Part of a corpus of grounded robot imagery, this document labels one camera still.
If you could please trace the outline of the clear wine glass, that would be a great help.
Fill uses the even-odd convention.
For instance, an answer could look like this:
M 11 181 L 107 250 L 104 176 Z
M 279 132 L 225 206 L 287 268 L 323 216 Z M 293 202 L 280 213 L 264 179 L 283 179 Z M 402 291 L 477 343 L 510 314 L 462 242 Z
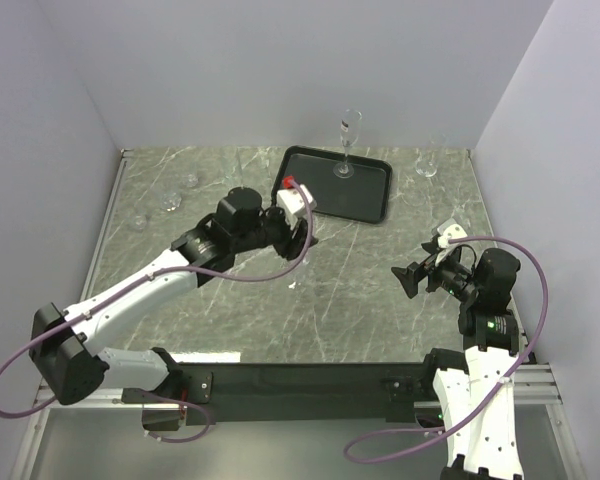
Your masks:
M 299 290 L 306 284 L 310 276 L 310 255 L 306 254 L 298 266 L 290 273 L 287 287 L 290 290 Z

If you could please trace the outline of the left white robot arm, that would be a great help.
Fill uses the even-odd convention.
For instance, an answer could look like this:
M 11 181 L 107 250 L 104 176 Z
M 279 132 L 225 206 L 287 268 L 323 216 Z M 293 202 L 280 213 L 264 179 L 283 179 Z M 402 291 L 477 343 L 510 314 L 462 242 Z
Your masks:
M 108 386 L 147 390 L 160 402 L 173 400 L 181 377 L 168 355 L 112 349 L 110 343 L 151 309 L 213 278 L 230 279 L 228 271 L 241 253 L 271 247 L 295 269 L 317 242 L 315 206 L 304 184 L 280 189 L 269 208 L 263 208 L 257 191 L 234 188 L 215 212 L 136 273 L 64 310 L 41 307 L 33 319 L 29 356 L 55 399 L 72 405 Z

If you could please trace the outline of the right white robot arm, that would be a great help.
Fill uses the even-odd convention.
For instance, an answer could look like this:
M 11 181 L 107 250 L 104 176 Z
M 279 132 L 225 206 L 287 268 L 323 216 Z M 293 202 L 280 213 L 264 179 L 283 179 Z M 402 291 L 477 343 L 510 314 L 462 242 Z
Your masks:
M 489 248 L 471 268 L 461 263 L 462 248 L 424 244 L 420 263 L 392 272 L 408 297 L 422 280 L 427 290 L 444 289 L 459 302 L 458 329 L 463 352 L 432 352 L 420 375 L 423 393 L 438 399 L 447 439 L 444 479 L 521 479 L 511 367 L 520 357 L 519 328 L 509 308 L 519 260 Z

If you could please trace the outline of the clear flute glass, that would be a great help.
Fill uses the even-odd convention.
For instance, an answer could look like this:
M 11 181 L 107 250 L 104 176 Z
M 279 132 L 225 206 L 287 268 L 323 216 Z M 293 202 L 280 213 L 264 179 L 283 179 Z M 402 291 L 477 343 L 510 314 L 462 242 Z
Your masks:
M 419 175 L 431 178 L 436 175 L 446 156 L 447 136 L 444 133 L 433 133 L 429 136 L 428 143 L 419 149 L 415 170 Z
M 236 146 L 223 147 L 221 161 L 225 184 L 229 188 L 242 187 L 244 179 L 239 148 Z

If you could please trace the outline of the black rectangular tray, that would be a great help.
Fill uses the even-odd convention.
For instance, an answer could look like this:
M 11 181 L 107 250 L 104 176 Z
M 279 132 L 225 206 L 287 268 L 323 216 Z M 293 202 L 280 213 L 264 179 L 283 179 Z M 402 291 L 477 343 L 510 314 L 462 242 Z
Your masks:
M 349 165 L 353 175 L 340 178 L 334 168 L 343 160 L 340 152 L 298 145 L 287 148 L 273 182 L 271 198 L 276 198 L 283 180 L 292 176 L 311 192 L 317 202 L 316 213 L 368 224 L 383 222 L 388 210 L 391 165 L 351 155 Z

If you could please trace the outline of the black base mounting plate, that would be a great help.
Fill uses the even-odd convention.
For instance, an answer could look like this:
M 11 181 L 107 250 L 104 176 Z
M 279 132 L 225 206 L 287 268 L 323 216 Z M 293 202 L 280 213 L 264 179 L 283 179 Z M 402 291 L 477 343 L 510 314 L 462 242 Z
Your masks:
M 413 422 L 432 402 L 421 363 L 181 363 L 155 393 L 207 410 L 213 420 L 384 419 Z

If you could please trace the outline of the champagne flute with dark mark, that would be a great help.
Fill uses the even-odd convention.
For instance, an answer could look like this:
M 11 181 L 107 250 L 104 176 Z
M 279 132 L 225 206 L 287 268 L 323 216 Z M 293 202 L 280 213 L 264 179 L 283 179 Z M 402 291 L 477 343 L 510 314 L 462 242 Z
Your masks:
M 350 178 L 354 167 L 349 162 L 351 149 L 357 143 L 362 124 L 362 113 L 355 109 L 347 109 L 341 118 L 340 140 L 343 148 L 343 159 L 334 166 L 334 174 L 339 178 Z

